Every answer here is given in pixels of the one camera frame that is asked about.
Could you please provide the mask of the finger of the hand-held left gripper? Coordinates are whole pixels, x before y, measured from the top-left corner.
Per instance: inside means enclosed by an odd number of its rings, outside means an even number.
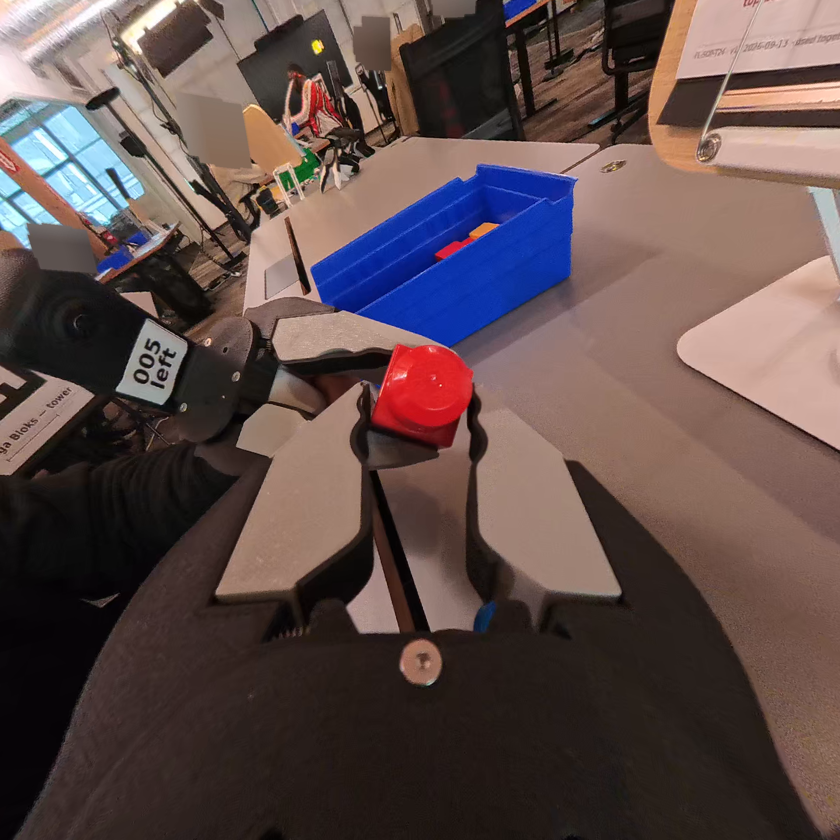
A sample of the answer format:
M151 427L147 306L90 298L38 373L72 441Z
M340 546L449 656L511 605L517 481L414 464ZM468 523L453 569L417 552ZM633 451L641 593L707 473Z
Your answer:
M325 411L356 384L355 378L345 374L300 377L279 367L268 403L245 421L239 433L238 448L256 455L274 456L304 423ZM369 469L399 469L439 456L436 447L374 428L369 414L370 410L365 409L363 432L355 435Z
M271 347L294 375L336 375L387 367L396 343L348 312L282 318Z

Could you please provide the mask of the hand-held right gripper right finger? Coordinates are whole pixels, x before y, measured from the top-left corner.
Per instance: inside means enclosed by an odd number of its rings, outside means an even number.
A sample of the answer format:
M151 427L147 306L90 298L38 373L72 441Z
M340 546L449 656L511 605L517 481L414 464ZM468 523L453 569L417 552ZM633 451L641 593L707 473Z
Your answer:
M623 591L561 452L482 385L466 415L465 567L482 609L524 604L545 624L562 602Z

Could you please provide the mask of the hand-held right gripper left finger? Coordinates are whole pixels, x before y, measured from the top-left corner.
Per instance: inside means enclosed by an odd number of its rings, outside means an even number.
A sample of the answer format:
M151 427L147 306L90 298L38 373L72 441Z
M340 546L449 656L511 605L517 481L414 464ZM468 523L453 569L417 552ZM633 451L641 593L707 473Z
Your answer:
M348 605L363 591L374 568L370 407L370 388L358 383L273 455L219 602L278 602L309 617L321 601Z

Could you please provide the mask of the red mega block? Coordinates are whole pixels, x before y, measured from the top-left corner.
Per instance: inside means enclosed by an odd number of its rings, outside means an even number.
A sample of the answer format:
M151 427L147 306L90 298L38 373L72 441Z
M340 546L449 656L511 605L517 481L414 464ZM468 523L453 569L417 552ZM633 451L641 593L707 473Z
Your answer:
M450 448L474 391L474 372L456 352L434 344L397 344L371 410L374 429Z

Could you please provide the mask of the pile of blocks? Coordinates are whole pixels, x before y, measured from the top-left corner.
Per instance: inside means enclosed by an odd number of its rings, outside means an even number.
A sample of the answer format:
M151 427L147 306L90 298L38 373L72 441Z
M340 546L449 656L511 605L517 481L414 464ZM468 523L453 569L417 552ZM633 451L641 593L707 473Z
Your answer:
M490 223L490 222L486 222L486 223L482 223L482 224L478 225L477 227L473 228L469 232L469 234L467 235L466 238L450 242L446 246L444 246L441 249L439 249L438 251L436 251L434 253L435 261L437 263L441 262L444 259L458 253L461 249L464 249L467 246L475 243L477 240L479 240L483 236L487 235L488 233L494 231L498 227L499 227L498 224Z

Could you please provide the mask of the person's left forearm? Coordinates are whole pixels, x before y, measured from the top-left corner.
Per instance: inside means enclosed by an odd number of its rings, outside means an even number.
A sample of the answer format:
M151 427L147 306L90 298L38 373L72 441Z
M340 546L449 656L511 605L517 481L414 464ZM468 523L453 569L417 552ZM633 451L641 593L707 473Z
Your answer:
M124 593L241 476L268 463L229 441L180 443L54 475L4 476L2 593Z

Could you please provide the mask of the framed marker sign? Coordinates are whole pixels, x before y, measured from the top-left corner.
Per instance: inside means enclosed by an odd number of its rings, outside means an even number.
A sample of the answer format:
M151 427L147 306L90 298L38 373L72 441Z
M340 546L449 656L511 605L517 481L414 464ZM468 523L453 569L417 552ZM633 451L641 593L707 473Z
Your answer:
M1 475L12 476L95 400L78 385L47 374L1 368Z

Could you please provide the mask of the pale wooden curved board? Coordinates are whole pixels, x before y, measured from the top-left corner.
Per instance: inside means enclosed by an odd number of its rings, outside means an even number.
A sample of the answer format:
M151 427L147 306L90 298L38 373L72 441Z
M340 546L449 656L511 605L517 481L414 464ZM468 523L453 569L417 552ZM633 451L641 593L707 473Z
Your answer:
M305 161L300 144L258 105L245 106L243 116L250 158L265 174L259 183L270 184L280 170L288 173L292 187L299 187L296 169Z

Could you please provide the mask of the large window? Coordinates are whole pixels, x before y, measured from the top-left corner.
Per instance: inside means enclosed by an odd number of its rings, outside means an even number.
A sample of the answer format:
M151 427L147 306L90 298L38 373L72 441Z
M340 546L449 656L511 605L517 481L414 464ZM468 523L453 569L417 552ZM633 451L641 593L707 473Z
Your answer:
M80 108L61 101L10 99L1 135L36 174L95 225L111 228L144 186Z

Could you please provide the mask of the white stand with instruction sheet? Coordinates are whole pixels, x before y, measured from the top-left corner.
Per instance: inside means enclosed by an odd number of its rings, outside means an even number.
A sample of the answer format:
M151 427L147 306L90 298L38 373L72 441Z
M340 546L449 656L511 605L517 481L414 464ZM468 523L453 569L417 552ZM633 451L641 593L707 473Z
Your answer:
M731 392L839 446L836 66L728 71L701 128L657 125L676 81L698 2L675 2L651 89L650 137L658 157L685 172L803 186L827 256L770 283L685 333L680 359Z

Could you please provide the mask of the large black display screen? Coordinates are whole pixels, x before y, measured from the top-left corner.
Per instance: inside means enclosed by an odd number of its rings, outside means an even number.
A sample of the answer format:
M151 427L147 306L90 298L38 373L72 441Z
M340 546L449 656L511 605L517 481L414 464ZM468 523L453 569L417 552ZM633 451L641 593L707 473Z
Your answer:
M260 107L276 122L286 110L288 66L292 63L308 78L320 76L333 98L336 87L354 85L325 11L307 18L292 17L259 38L255 51L237 64Z

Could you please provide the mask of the black mesh office chair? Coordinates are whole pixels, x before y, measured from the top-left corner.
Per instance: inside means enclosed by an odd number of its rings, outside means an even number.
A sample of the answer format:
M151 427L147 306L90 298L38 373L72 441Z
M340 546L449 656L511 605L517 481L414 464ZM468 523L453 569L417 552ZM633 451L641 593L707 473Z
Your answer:
M499 1L478 1L400 47L417 120L429 139L524 141Z

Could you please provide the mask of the black tripod stand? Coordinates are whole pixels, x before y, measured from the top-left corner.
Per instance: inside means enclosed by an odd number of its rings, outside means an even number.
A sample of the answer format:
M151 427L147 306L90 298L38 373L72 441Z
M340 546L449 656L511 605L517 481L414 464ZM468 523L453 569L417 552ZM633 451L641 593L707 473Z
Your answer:
M167 185L170 193L177 199L177 201L184 207L184 209L192 216L192 218L196 221L197 225L202 231L202 234L209 235L210 239L213 240L216 246L218 246L223 253L227 257L227 261L224 263L218 263L219 266L225 268L226 270L232 270L236 266L239 266L243 260L245 259L245 254L240 252L237 255L234 255L225 245L223 240L215 233L215 231L207 224L207 222L203 219L203 217L197 212L195 207L192 205L190 200L184 195L178 185L172 180L169 176L165 168L153 157L153 155L148 151L145 144L142 142L140 137L131 130L130 126L123 120L123 118L118 114L118 112L113 107L112 103L115 99L119 98L120 90L116 87L112 87L101 93L97 94L96 96L92 97L86 103L86 109L89 112L98 112L102 109L108 110L116 122L121 127L123 133L125 134L125 138L121 139L120 143L122 147L132 156L135 158L140 158L145 160L148 164L152 166L156 174L162 179L162 181Z

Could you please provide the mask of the black hanging monitor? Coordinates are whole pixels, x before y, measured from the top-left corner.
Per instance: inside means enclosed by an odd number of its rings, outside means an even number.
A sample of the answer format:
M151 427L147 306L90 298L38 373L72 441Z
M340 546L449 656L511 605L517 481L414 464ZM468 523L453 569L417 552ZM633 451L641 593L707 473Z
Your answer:
M198 3L177 3L171 13L138 38L140 53L162 78L167 78L213 40L210 22Z

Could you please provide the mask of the black backing board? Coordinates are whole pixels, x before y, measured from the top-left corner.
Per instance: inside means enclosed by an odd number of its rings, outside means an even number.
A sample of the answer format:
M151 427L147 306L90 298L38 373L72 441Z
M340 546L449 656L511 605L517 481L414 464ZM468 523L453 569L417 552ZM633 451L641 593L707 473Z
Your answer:
M701 128L718 98L723 76L677 80L657 119L657 125Z

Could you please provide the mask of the printed instruction sheet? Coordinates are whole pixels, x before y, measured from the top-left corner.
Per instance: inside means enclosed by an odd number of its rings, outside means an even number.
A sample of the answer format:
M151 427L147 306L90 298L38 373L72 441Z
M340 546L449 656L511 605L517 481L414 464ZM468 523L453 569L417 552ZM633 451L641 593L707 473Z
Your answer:
M676 77L838 63L838 1L699 1Z

